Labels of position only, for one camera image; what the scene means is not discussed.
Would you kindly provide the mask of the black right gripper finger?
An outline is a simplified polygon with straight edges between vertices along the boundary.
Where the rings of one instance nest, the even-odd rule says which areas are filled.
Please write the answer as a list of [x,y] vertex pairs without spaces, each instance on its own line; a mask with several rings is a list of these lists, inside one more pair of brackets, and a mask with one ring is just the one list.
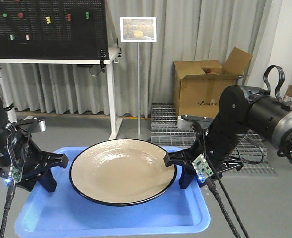
[[166,167],[171,165],[179,165],[184,168],[192,168],[193,158],[190,156],[190,149],[183,149],[176,152],[168,152],[164,157]]
[[179,187],[181,189],[186,189],[190,185],[190,183],[193,181],[194,177],[195,177],[194,170],[183,167],[181,176],[179,179]]

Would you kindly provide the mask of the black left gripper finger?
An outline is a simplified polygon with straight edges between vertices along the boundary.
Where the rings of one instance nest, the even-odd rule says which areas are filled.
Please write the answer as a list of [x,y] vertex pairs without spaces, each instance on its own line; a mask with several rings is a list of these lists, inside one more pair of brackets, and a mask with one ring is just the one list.
[[57,154],[47,151],[41,151],[42,162],[41,166],[44,168],[61,167],[66,168],[68,164],[68,157],[66,154]]
[[38,182],[47,192],[50,193],[54,192],[57,187],[57,182],[52,175],[51,169],[47,169],[43,173],[41,173],[41,177]]

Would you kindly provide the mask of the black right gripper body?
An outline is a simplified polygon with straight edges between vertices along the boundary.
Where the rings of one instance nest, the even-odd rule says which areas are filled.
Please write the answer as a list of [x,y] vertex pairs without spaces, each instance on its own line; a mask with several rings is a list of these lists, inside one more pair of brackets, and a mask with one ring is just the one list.
[[231,156],[244,137],[244,125],[216,116],[214,119],[198,116],[184,116],[184,121],[191,123],[198,137],[190,148],[191,157],[204,153],[217,173],[231,169],[240,170],[243,162]]

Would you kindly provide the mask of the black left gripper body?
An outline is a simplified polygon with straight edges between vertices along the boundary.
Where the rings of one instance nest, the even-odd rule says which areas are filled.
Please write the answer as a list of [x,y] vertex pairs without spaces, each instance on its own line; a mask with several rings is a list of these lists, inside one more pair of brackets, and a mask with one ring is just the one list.
[[42,161],[41,150],[32,141],[27,130],[21,130],[13,125],[0,129],[0,177],[8,178],[9,167],[23,168],[22,180],[18,187],[32,191],[38,175],[34,172]]

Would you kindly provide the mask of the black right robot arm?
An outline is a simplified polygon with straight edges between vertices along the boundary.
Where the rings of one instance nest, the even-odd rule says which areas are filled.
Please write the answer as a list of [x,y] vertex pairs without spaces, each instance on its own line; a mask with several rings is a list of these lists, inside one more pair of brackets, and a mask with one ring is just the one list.
[[231,169],[240,170],[242,159],[231,157],[231,153],[249,130],[269,141],[279,157],[292,163],[292,101],[285,102],[280,96],[284,72],[272,65],[263,80],[266,89],[228,86],[220,97],[219,112],[207,129],[198,123],[203,117],[181,115],[191,124],[196,139],[190,148],[164,157],[167,167],[182,166],[181,189],[187,188],[194,177],[208,177],[208,169],[215,170],[213,178]]

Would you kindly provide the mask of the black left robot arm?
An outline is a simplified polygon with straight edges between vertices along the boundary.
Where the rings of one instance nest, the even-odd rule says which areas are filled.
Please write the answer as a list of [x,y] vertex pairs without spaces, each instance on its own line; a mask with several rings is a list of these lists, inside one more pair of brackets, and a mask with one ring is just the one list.
[[39,182],[48,192],[57,183],[51,167],[66,168],[65,154],[42,151],[31,138],[28,129],[10,123],[0,97],[0,177],[15,180],[17,186],[31,191]]

